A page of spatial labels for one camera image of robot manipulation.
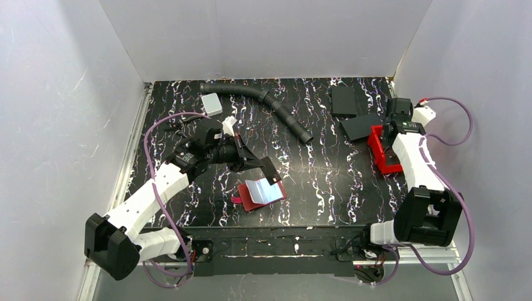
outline flexible black tube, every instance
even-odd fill
[[[288,128],[294,135],[305,144],[310,144],[313,140],[313,136],[307,129],[303,127],[297,121],[297,119],[290,114],[290,112],[283,106],[280,102],[275,99],[271,94],[268,93],[268,90],[261,90],[245,85],[239,85],[236,83],[200,83],[199,91],[202,94],[207,93],[217,93],[217,94],[233,94],[233,95],[243,95],[247,97],[253,97],[258,99],[258,101],[265,103],[270,107],[279,118],[288,125]]]

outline robotic arm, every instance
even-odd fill
[[[198,121],[196,132],[184,139],[156,172],[155,184],[163,204],[186,189],[209,164],[227,163],[233,172],[260,167],[270,184],[281,177],[268,157],[259,160],[233,130],[236,120],[223,123],[212,119]],[[114,279],[128,276],[140,261],[175,254],[181,244],[169,228],[140,234],[159,210],[152,184],[146,182],[120,206],[104,216],[94,213],[85,224],[85,256]]]
[[[374,223],[365,229],[361,240],[363,248],[382,251],[382,245],[401,242],[433,246],[451,243],[462,206],[431,171],[428,165],[435,167],[435,163],[426,143],[420,144],[425,135],[424,126],[434,117],[436,113],[424,103],[414,108],[410,99],[388,100],[387,125],[381,143],[391,146],[401,162],[409,192],[394,220]]]

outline marble pattern tabletop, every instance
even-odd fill
[[[176,112],[201,112],[200,83],[176,81],[154,83],[143,133],[157,120]],[[271,110],[257,100],[241,95],[220,95],[223,113],[215,118],[236,117],[240,134],[253,153],[269,156],[283,177],[287,199],[255,211],[244,211],[231,196],[247,179],[259,179],[259,169],[231,173],[225,164],[212,165],[186,190],[168,203],[169,212],[182,226],[319,226],[366,224],[389,220],[406,193],[402,174],[383,176],[373,164],[367,139],[348,142],[340,127],[342,119],[331,116],[331,85],[355,90],[359,115],[384,117],[390,91],[386,78],[285,78],[220,80],[268,88],[278,101],[314,136],[302,145]],[[161,125],[152,134],[151,154],[156,167],[168,156],[180,137]],[[189,124],[184,132],[192,133]],[[129,178],[126,198],[149,179],[141,145]],[[167,225],[160,212],[147,224]]]

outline white wall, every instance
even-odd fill
[[[97,0],[0,8],[0,300],[75,300],[143,84]]]
[[[532,3],[434,0],[396,76],[399,96],[448,95],[476,118],[466,144],[432,142],[433,158],[462,191],[477,240],[465,275],[475,300],[529,300],[532,295],[530,134]],[[457,140],[467,130],[459,108],[436,105],[429,128]],[[464,217],[456,238],[467,248]]]
[[[393,76],[431,0],[100,0],[145,82]]]

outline gray floor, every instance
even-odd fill
[[[447,265],[435,265],[444,269]],[[387,266],[389,273],[393,267]],[[153,271],[162,281],[161,273]],[[224,275],[196,277],[183,287],[159,288],[138,267],[122,281],[102,272],[94,300],[458,300],[450,276],[421,265],[400,265],[393,280],[376,288],[330,275]]]

